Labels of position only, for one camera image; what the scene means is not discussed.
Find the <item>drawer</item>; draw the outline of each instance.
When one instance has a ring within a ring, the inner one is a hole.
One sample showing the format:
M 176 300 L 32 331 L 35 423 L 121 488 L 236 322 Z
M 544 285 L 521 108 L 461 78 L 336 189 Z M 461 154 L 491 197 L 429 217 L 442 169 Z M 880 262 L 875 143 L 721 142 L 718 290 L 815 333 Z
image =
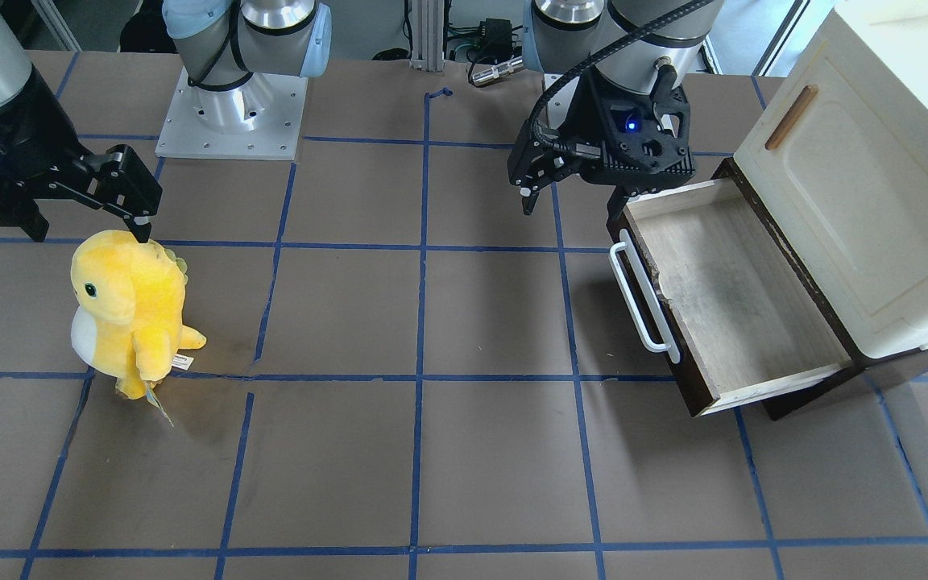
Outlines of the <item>drawer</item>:
M 629 202 L 614 235 L 637 335 L 667 353 L 692 415 L 795 392 L 853 363 L 729 177 Z

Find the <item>open wooden drawer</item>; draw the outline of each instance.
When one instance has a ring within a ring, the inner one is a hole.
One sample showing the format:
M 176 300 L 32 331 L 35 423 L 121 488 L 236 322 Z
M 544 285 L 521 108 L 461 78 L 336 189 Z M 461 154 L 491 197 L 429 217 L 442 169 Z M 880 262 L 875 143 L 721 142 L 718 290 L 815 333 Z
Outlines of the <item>open wooden drawer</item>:
M 717 179 L 608 224 L 640 338 L 693 414 L 766 400 L 774 418 L 865 372 L 928 371 L 920 45 L 928 2 L 837 4 Z
M 615 235 L 611 260 L 640 338 L 667 352 L 692 414 L 795 392 L 851 366 L 730 177 L 630 202 Z

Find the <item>light blue robot cap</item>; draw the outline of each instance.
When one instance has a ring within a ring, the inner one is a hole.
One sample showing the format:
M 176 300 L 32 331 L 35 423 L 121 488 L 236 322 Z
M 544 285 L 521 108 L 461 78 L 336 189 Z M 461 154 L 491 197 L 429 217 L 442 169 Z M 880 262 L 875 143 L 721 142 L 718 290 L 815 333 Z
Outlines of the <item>light blue robot cap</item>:
M 167 34 L 175 40 L 195 36 L 217 22 L 228 11 L 229 4 L 230 0 L 164 0 Z

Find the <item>floor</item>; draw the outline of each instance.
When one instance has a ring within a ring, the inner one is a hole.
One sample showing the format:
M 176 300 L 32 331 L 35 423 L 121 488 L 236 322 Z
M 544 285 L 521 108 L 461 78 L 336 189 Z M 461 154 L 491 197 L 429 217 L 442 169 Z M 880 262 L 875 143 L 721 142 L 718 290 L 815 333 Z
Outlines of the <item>floor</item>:
M 538 76 L 334 61 L 297 164 L 155 161 L 176 56 L 33 58 L 89 147 L 155 165 L 209 342 L 171 427 L 68 344 L 70 256 L 119 221 L 0 229 L 0 579 L 928 579 L 928 375 L 689 418 L 607 192 L 523 217 L 505 184 Z M 688 78 L 700 177 L 777 82 Z

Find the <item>white drawer handle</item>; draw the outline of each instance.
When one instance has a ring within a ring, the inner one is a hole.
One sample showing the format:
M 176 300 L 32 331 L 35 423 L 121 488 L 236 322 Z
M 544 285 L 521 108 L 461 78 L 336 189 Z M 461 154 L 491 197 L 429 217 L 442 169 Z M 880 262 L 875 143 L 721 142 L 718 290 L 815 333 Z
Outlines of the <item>white drawer handle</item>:
M 622 289 L 622 297 L 625 298 L 625 305 L 629 307 L 629 313 L 632 315 L 632 322 L 636 324 L 640 340 L 644 343 L 644 346 L 647 346 L 648 351 L 667 352 L 668 359 L 678 364 L 678 360 L 680 360 L 678 345 L 675 344 L 675 337 L 671 333 L 671 328 L 668 327 L 667 320 L 664 318 L 664 312 L 661 311 L 661 302 L 657 300 L 657 295 L 654 293 L 651 278 L 647 275 L 647 271 L 640 261 L 640 256 L 636 254 L 629 232 L 623 229 L 620 236 L 622 241 L 611 246 L 611 269 L 615 271 L 615 279 L 618 280 L 618 286 Z M 636 307 L 636 300 L 632 296 L 629 282 L 625 279 L 625 269 L 622 267 L 622 261 L 618 258 L 618 254 L 622 252 L 625 252 L 625 255 L 629 258 L 629 264 L 636 275 L 636 282 L 640 283 L 640 292 L 644 295 L 644 299 L 647 301 L 649 309 L 651 309 L 651 316 L 654 317 L 658 333 L 664 339 L 664 344 L 655 342 L 651 338 L 651 334 L 647 331 L 647 323 L 644 322 L 644 317 L 640 315 L 640 309 Z

